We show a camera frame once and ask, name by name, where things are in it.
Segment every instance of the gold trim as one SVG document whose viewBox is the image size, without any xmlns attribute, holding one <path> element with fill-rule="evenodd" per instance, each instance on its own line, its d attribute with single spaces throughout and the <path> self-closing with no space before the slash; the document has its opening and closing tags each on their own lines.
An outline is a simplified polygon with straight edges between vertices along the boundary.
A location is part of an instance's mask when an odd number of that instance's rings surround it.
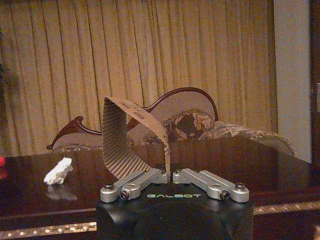
<svg viewBox="0 0 320 240">
<path fill-rule="evenodd" d="M 58 234 L 74 234 L 93 232 L 97 230 L 97 223 L 85 222 L 65 225 L 43 226 L 9 231 L 0 231 L 0 240 L 21 239 Z"/>
<path fill-rule="evenodd" d="M 256 206 L 253 215 L 280 214 L 298 211 L 320 210 L 320 201 L 296 202 Z M 0 231 L 0 240 L 21 239 L 38 236 L 93 232 L 97 230 L 97 223 L 85 222 L 65 225 L 43 226 L 26 229 Z M 320 225 L 315 226 L 314 240 L 320 240 Z"/>
<path fill-rule="evenodd" d="M 296 203 L 286 203 L 278 205 L 265 205 L 256 206 L 253 209 L 253 215 L 262 214 L 279 214 L 288 212 L 298 212 L 307 210 L 320 210 L 320 201 L 307 201 L 307 202 L 296 202 Z"/>
</svg>

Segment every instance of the red object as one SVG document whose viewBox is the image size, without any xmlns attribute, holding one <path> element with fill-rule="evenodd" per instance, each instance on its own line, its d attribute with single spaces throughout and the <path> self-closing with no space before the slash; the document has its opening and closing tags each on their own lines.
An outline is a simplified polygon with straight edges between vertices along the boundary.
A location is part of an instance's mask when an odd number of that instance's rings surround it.
<svg viewBox="0 0 320 240">
<path fill-rule="evenodd" d="M 6 164 L 6 159 L 3 156 L 0 156 L 0 168 Z"/>
</svg>

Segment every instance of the glossy table surface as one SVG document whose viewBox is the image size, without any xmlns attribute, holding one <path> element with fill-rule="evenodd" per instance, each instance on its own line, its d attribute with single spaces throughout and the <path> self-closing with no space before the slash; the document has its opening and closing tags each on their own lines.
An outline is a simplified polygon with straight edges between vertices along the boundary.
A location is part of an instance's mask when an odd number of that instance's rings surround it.
<svg viewBox="0 0 320 240">
<path fill-rule="evenodd" d="M 180 168 L 245 183 L 255 206 L 320 200 L 320 174 L 311 164 L 249 139 L 177 141 L 170 148 Z M 133 150 L 152 167 L 164 163 L 160 144 Z M 47 186 L 46 173 L 62 157 L 72 158 L 73 171 L 63 185 Z M 11 157 L 0 171 L 7 175 L 0 180 L 2 230 L 94 221 L 100 188 L 117 180 L 101 150 Z"/>
</svg>

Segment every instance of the curtain fold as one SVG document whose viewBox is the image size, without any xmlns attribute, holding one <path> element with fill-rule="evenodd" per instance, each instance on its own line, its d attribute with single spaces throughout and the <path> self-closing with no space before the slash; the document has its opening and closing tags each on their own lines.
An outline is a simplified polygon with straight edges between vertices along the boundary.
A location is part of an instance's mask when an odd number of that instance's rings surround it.
<svg viewBox="0 0 320 240">
<path fill-rule="evenodd" d="M 277 132 L 272 0 L 9 0 L 0 29 L 0 155 L 45 153 L 78 115 L 99 130 L 105 95 L 149 106 L 181 87 Z"/>
</svg>

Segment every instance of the printed logo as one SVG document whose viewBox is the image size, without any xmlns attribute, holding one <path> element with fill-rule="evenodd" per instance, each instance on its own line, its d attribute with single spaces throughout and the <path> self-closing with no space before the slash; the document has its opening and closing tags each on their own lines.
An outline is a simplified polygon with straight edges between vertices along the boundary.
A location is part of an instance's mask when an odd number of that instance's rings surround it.
<svg viewBox="0 0 320 240">
<path fill-rule="evenodd" d="M 164 198 L 164 199 L 190 199 L 199 198 L 201 194 L 174 194 L 174 195 L 163 195 L 163 194 L 148 194 L 146 197 L 150 199 Z"/>
</svg>

